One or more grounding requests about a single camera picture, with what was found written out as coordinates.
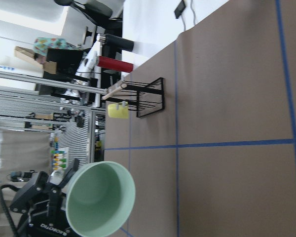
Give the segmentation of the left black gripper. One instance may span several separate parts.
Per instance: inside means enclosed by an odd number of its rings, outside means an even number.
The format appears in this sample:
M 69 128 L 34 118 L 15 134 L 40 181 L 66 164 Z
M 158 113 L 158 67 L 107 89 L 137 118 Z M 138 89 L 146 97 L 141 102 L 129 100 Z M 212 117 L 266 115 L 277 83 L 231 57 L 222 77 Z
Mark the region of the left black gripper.
M 80 160 L 75 158 L 65 170 L 60 189 L 63 189 L 79 169 Z M 12 212 L 27 212 L 21 216 L 17 232 L 21 237 L 75 237 L 62 204 L 66 197 L 60 190 L 42 193 L 48 180 L 44 171 L 35 173 L 17 191 L 9 207 Z

